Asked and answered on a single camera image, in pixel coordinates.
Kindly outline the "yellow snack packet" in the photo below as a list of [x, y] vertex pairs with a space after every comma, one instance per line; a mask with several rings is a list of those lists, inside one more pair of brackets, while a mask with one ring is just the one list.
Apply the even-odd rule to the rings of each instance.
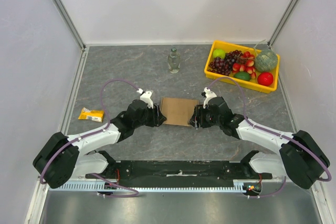
[[94, 122], [102, 122], [104, 118], [104, 111], [99, 110], [89, 110], [87, 108], [83, 108], [78, 116], [79, 120], [89, 120]]

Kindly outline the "red apple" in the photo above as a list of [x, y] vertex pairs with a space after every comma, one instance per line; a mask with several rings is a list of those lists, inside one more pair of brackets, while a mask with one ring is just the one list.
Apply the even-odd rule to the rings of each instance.
[[274, 77], [270, 72], [262, 72], [257, 78], [258, 84], [266, 87], [272, 85], [273, 81]]

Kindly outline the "red cherry cluster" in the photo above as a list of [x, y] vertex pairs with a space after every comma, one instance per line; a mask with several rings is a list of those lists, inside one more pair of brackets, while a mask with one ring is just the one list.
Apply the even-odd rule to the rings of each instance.
[[256, 77], [255, 69], [255, 55], [250, 51], [234, 51], [234, 63], [232, 66], [232, 74], [240, 71], [248, 72], [251, 76], [251, 79]]

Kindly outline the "dark purple grape bunch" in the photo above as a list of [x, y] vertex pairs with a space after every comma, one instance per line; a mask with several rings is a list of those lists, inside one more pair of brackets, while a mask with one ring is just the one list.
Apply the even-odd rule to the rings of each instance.
[[235, 61], [234, 51], [226, 52], [224, 59], [214, 59], [212, 53], [211, 59], [207, 65], [207, 70], [212, 73], [221, 74], [224, 76], [229, 76], [232, 74], [232, 66]]

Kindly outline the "green netted melon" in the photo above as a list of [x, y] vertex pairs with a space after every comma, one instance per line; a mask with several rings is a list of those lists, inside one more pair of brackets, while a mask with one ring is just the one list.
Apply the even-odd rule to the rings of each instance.
[[278, 57], [271, 50], [261, 51], [255, 58], [255, 67], [259, 72], [270, 72], [276, 68]]

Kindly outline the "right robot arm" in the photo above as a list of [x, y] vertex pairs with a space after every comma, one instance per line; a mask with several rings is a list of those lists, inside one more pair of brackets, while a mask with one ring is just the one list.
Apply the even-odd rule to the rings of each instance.
[[303, 189], [309, 189], [327, 174], [330, 161], [306, 131], [297, 133], [276, 131], [231, 111], [222, 97], [211, 98], [206, 105], [196, 105], [189, 120], [194, 128], [218, 126], [224, 134], [243, 141], [253, 142], [271, 154], [255, 152], [249, 161], [240, 166], [241, 174], [248, 179], [258, 173], [286, 176]]

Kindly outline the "yellow plastic bin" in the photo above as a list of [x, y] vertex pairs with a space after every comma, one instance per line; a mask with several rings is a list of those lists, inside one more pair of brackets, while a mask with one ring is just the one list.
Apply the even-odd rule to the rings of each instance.
[[214, 49], [223, 49], [226, 52], [230, 52], [230, 51], [234, 51], [234, 50], [239, 50], [239, 51], [242, 51], [242, 52], [250, 51], [255, 55], [255, 58], [262, 51], [262, 50], [256, 49], [255, 47], [246, 47], [246, 46], [241, 46], [241, 45], [236, 45], [236, 44], [231, 44], [231, 43], [228, 43], [228, 42], [223, 42], [223, 41], [216, 40], [212, 44], [212, 47], [211, 47], [211, 50], [210, 50], [210, 53], [209, 53], [209, 56], [208, 56], [208, 59], [207, 59], [207, 63], [205, 65], [205, 69], [204, 69], [204, 73], [205, 73], [207, 78], [210, 78], [210, 79], [213, 79], [213, 80], [215, 80], [217, 78], [220, 78], [222, 82], [227, 82], [227, 83], [230, 83], [230, 84], [233, 84], [234, 81], [236, 81], [237, 83], [239, 83], [239, 85], [241, 87], [252, 89], [252, 90], [255, 90], [255, 91], [260, 91], [260, 92], [263, 92], [263, 93], [270, 93], [270, 92], [273, 92], [277, 89], [279, 64], [280, 64], [280, 56], [278, 54], [276, 54], [277, 57], [278, 57], [278, 64], [277, 64], [275, 69], [270, 71], [270, 73], [274, 77], [274, 81], [273, 81], [272, 85], [266, 87], [266, 86], [262, 86], [262, 85], [258, 84], [257, 78], [262, 72], [259, 72], [257, 70], [256, 70], [256, 77], [254, 79], [251, 79], [250, 81], [244, 81], [244, 80], [236, 79], [236, 78], [233, 77], [232, 74], [230, 74], [229, 76], [224, 76], [224, 75], [221, 75], [221, 74], [216, 74], [216, 73], [212, 73], [212, 72], [208, 71], [207, 70], [207, 65], [208, 65], [208, 63], [211, 59], [211, 56], [212, 56], [212, 53], [213, 53]]

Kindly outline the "brown cardboard box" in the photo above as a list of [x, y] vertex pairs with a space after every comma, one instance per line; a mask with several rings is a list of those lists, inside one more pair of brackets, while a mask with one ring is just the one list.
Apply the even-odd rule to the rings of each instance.
[[190, 126], [195, 106], [198, 100], [163, 97], [161, 113], [166, 117], [164, 124], [177, 126]]

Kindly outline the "green apple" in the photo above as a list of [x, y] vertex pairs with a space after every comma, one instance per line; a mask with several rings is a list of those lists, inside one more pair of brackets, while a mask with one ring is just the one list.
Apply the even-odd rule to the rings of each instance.
[[226, 56], [226, 52], [223, 49], [214, 49], [213, 50], [213, 58], [214, 59], [224, 59]]

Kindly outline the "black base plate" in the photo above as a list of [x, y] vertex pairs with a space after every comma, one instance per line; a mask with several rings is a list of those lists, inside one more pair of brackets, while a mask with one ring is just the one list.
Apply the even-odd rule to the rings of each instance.
[[229, 161], [119, 161], [100, 176], [126, 187], [229, 187], [234, 180], [272, 179], [246, 162]]

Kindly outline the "green avocado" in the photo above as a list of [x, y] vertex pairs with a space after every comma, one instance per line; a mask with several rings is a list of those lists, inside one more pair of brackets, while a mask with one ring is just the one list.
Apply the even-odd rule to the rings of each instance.
[[244, 80], [244, 81], [250, 81], [251, 76], [248, 72], [245, 71], [240, 71], [234, 74], [234, 78], [239, 79], [239, 80]]

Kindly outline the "clear glass bottle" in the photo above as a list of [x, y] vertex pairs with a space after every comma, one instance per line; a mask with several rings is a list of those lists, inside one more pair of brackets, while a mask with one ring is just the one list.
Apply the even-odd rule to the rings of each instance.
[[172, 48], [168, 55], [168, 66], [170, 73], [178, 73], [180, 70], [181, 56], [176, 48]]

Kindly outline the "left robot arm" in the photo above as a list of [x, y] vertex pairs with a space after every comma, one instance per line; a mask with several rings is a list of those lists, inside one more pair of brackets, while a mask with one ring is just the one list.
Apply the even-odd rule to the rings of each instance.
[[52, 189], [76, 175], [96, 173], [111, 178], [115, 165], [101, 153], [88, 154], [127, 139], [141, 126], [159, 127], [165, 121], [157, 104], [150, 108], [144, 101], [134, 100], [125, 111], [99, 128], [68, 136], [54, 133], [35, 157], [33, 167], [40, 174], [40, 183]]

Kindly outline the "aluminium frame rail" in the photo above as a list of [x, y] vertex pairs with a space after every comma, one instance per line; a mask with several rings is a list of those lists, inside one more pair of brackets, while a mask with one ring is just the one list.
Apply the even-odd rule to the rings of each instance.
[[[48, 161], [42, 157], [37, 157], [33, 161], [33, 166], [44, 177], [47, 183], [51, 182], [52, 176], [56, 173], [71, 176], [79, 176], [90, 172], [102, 172], [108, 166], [108, 161], [102, 156], [83, 157], [81, 160], [54, 160], [49, 165]], [[314, 183], [323, 173], [323, 170], [314, 172], [309, 170], [304, 163], [284, 164], [281, 160], [273, 155], [262, 155], [261, 153], [252, 157], [247, 164], [257, 173], [270, 172], [272, 174], [288, 175], [295, 183], [308, 181]]]

